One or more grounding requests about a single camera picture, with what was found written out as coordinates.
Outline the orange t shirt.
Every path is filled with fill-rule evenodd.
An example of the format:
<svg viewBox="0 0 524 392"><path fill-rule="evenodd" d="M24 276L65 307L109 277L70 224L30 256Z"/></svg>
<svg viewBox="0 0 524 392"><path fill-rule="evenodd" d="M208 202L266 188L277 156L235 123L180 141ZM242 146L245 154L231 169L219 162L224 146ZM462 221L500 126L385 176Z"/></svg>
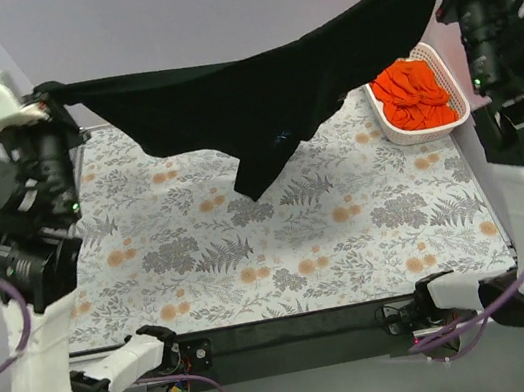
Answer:
<svg viewBox="0 0 524 392"><path fill-rule="evenodd" d="M369 86L382 103L385 118L395 128L420 131L458 121L449 106L448 91L423 60L397 60L382 71Z"/></svg>

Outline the white perforated plastic basket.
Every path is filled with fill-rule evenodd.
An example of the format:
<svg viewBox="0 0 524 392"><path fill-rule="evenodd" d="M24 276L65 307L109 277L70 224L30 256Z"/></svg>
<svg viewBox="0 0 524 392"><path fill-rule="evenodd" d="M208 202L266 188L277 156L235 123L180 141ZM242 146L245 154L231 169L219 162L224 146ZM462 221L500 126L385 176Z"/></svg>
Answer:
<svg viewBox="0 0 524 392"><path fill-rule="evenodd" d="M384 135L397 145L443 138L465 123L471 113L445 63L422 42L363 90Z"/></svg>

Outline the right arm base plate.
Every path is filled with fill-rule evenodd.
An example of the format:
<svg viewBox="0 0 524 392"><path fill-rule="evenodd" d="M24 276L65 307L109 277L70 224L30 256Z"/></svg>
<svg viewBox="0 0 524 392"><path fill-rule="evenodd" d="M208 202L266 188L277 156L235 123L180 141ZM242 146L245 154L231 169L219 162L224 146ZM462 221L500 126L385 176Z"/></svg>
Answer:
<svg viewBox="0 0 524 392"><path fill-rule="evenodd" d="M453 323L456 319L470 320L477 314L473 310L448 310L435 315L424 315L417 310L414 302L400 307L384 304L375 309L373 316L377 326L386 334L398 335L426 328L438 328Z"/></svg>

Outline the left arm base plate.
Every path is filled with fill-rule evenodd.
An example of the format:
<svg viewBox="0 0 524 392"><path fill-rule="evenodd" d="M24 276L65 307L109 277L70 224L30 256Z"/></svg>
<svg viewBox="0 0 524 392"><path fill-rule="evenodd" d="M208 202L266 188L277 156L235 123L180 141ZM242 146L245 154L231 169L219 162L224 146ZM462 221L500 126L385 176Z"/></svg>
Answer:
<svg viewBox="0 0 524 392"><path fill-rule="evenodd" d="M143 378L200 373L211 369L212 342L207 338L180 341L164 351L162 364L143 374Z"/></svg>

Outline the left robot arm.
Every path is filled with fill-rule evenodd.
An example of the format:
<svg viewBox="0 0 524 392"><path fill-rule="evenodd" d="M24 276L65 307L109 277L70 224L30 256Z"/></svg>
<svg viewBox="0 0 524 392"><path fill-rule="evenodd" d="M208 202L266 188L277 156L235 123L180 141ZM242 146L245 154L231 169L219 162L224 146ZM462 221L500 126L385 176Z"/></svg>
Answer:
<svg viewBox="0 0 524 392"><path fill-rule="evenodd" d="M86 142L64 107L46 94L25 98L39 118L0 131L0 303L11 353L11 392L124 392L148 372L181 365L169 329L144 326L84 371L70 368L71 312L82 241L70 153Z"/></svg>

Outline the black t shirt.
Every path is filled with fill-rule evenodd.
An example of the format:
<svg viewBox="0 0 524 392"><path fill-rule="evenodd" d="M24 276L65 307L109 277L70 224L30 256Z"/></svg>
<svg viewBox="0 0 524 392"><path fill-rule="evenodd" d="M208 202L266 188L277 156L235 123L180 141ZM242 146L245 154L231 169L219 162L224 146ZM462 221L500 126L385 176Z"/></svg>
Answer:
<svg viewBox="0 0 524 392"><path fill-rule="evenodd" d="M216 150L235 190L259 199L347 94L406 57L437 0L361 0L291 43L219 64L38 85L82 105L154 157Z"/></svg>

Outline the aluminium back rail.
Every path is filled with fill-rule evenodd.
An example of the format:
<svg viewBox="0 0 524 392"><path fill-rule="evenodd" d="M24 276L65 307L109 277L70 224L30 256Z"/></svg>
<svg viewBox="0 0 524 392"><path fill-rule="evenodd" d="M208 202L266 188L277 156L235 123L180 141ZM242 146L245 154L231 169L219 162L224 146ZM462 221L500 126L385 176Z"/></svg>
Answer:
<svg viewBox="0 0 524 392"><path fill-rule="evenodd" d="M97 124L97 125L92 125L92 126L86 126L86 127L80 127L80 132L83 132L83 133L87 133L87 132L90 132L92 133L93 131L98 131L99 129L104 129L104 128L107 128L110 126L110 123L103 123L103 124Z"/></svg>

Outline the floral patterned table mat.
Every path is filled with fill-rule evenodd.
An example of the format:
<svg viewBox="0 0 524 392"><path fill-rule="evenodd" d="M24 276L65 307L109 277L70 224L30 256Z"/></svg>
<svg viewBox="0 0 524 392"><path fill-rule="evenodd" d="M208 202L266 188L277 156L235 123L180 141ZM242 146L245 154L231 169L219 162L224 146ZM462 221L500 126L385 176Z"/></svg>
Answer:
<svg viewBox="0 0 524 392"><path fill-rule="evenodd" d="M83 163L74 352L144 325L202 331L513 264L455 143L392 144L360 91L257 201L234 190L231 157L151 158L113 128L93 134Z"/></svg>

